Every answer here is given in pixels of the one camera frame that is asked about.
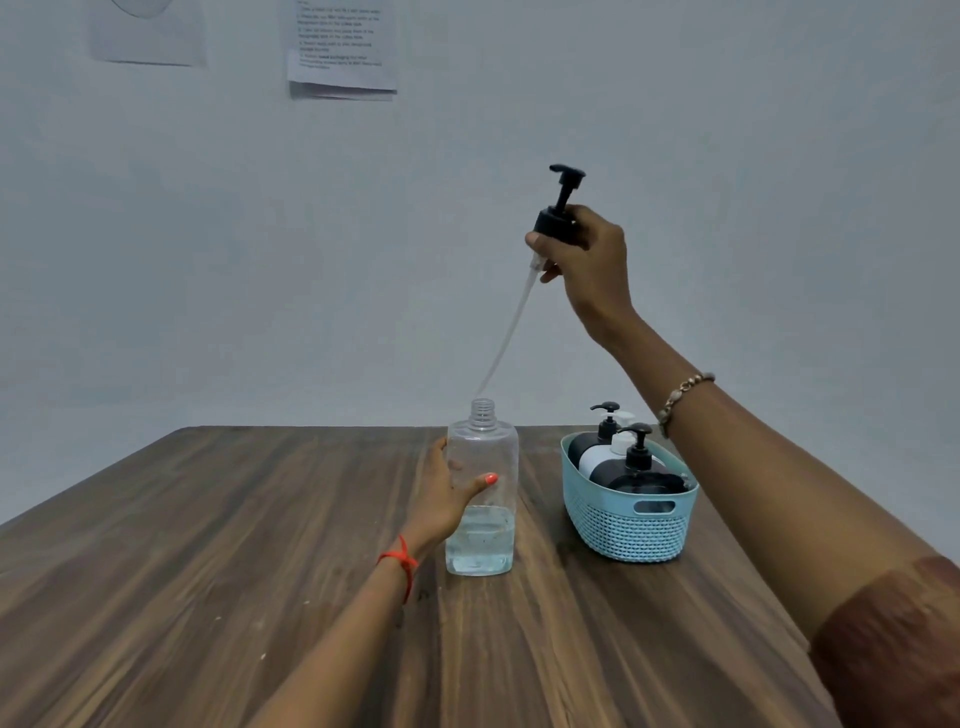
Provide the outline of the person's left hand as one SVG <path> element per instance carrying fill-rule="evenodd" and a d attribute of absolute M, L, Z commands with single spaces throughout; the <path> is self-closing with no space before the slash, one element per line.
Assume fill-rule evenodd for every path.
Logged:
<path fill-rule="evenodd" d="M 430 448 L 414 492 L 414 500 L 400 530 L 411 552 L 422 561 L 459 528 L 469 504 L 456 502 L 447 460 L 448 438 Z"/>

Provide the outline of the person's right hand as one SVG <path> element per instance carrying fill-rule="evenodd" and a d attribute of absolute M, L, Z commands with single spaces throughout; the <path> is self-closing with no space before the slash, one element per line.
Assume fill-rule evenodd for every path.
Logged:
<path fill-rule="evenodd" d="M 577 223 L 577 242 L 564 244 L 564 257 L 548 261 L 543 284 L 561 278 L 571 307 L 589 337 L 609 349 L 638 315 L 633 306 L 627 245 L 621 226 L 586 205 L 569 208 Z"/>

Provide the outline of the clear plastic bottle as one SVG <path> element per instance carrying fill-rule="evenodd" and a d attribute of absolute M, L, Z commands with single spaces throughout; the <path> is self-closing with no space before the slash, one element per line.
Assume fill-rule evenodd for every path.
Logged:
<path fill-rule="evenodd" d="M 520 436 L 498 418 L 495 402 L 475 398 L 466 419 L 450 425 L 446 460 L 454 487 L 481 476 L 497 480 L 467 503 L 460 523 L 445 541 L 447 571 L 457 577 L 493 577 L 513 567 L 520 490 Z"/>

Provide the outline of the black pump dispenser with tube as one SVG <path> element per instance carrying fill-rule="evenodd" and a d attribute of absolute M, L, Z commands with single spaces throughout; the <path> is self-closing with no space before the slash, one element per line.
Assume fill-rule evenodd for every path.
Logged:
<path fill-rule="evenodd" d="M 573 214 L 569 211 L 569 202 L 572 193 L 581 187 L 586 173 L 578 168 L 566 164 L 555 163 L 549 166 L 552 173 L 558 175 L 559 192 L 557 200 L 547 205 L 538 214 L 534 222 L 533 232 L 540 235 L 554 238 L 564 244 L 574 245 L 577 242 L 577 223 Z M 529 300 L 534 283 L 546 270 L 546 259 L 533 253 L 529 265 L 529 270 L 524 282 L 522 293 L 517 307 L 510 320 L 508 330 L 498 348 L 498 351 L 491 362 L 486 375 L 477 387 L 473 397 L 474 399 L 483 398 L 487 388 L 494 378 L 504 355 L 506 354 L 517 327 L 522 320 L 522 314 L 526 303 Z"/>

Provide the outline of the person's left forearm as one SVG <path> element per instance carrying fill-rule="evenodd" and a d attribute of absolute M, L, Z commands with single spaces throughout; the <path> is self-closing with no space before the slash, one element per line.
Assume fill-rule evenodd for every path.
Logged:
<path fill-rule="evenodd" d="M 404 574 L 375 564 L 354 598 L 246 728 L 351 728 L 402 611 Z"/>

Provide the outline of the person's right forearm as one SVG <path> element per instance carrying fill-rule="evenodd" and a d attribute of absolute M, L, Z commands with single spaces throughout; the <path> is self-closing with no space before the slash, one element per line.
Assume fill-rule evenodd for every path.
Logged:
<path fill-rule="evenodd" d="M 945 559 L 856 486 L 704 380 L 669 439 L 801 633 L 880 577 Z"/>

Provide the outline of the red thread wristband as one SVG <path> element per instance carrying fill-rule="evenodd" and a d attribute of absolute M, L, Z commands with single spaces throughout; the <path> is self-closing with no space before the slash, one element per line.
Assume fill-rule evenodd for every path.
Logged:
<path fill-rule="evenodd" d="M 396 539 L 394 540 L 390 549 L 381 552 L 378 555 L 376 564 L 379 566 L 385 561 L 391 562 L 397 568 L 402 570 L 405 582 L 401 604 L 406 605 L 411 597 L 416 579 L 416 573 L 420 564 L 415 554 L 411 552 L 408 541 L 402 533 L 396 536 Z"/>

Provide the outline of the white pump bottle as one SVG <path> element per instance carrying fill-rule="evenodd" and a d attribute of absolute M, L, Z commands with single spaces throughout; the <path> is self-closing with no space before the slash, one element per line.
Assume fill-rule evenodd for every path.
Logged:
<path fill-rule="evenodd" d="M 629 426 L 630 424 L 640 423 L 640 421 L 634 418 L 633 415 L 627 412 L 617 412 L 615 413 L 618 423 L 620 425 L 620 430 Z M 607 482 L 608 476 L 606 475 L 608 468 L 606 465 L 611 464 L 611 468 L 617 469 L 618 466 L 615 465 L 615 462 L 623 462 L 628 448 L 636 442 L 636 435 L 632 432 L 626 432 L 622 434 L 615 434 L 611 440 L 610 445 L 598 445 L 590 450 L 588 450 L 583 456 L 580 462 L 577 471 L 580 475 L 594 481 L 597 483 Z M 662 459 L 654 457 L 654 467 L 659 470 L 661 467 L 665 467 L 666 464 Z"/>

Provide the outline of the black pump bottle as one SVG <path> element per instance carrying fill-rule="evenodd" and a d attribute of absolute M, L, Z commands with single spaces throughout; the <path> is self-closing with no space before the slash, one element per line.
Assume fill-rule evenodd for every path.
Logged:
<path fill-rule="evenodd" d="M 566 453 L 576 469 L 579 468 L 580 462 L 587 451 L 598 446 L 609 446 L 614 436 L 620 431 L 620 424 L 616 416 L 616 413 L 620 410 L 618 402 L 607 400 L 590 407 L 590 410 L 604 410 L 606 418 L 599 422 L 594 432 L 577 434 L 567 446 Z"/>
<path fill-rule="evenodd" d="M 635 422 L 621 428 L 618 434 L 631 432 L 634 444 L 626 451 L 623 462 L 614 462 L 617 469 L 607 470 L 606 488 L 636 495 L 679 495 L 688 491 L 687 482 L 665 466 L 654 467 L 654 457 L 646 445 L 646 437 L 652 433 L 650 425 Z"/>

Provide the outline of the light blue plastic basket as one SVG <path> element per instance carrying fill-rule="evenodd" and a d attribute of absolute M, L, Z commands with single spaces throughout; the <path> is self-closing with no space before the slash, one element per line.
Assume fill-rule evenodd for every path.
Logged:
<path fill-rule="evenodd" d="M 569 456 L 575 433 L 560 440 L 562 500 L 570 522 L 594 552 L 624 563 L 656 564 L 684 551 L 690 518 L 700 493 L 687 464 L 668 448 L 651 443 L 654 465 L 679 478 L 679 493 L 613 491 L 589 480 Z"/>

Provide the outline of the printed paper sheets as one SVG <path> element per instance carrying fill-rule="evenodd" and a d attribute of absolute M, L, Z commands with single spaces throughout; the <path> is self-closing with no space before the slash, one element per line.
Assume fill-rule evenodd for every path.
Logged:
<path fill-rule="evenodd" d="M 279 0 L 294 99 L 390 101 L 399 89 L 395 0 Z"/>

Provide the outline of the brown sleeve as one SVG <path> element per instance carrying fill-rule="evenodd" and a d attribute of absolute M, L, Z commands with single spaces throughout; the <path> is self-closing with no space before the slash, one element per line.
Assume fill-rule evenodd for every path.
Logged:
<path fill-rule="evenodd" d="M 960 566 L 937 555 L 876 578 L 809 658 L 843 728 L 960 728 Z"/>

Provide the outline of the paper sheet with circle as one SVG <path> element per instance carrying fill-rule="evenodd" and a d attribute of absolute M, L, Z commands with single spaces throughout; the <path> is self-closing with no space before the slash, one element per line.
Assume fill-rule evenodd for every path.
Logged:
<path fill-rule="evenodd" d="M 167 67 L 208 63 L 202 0 L 83 0 L 91 58 Z"/>

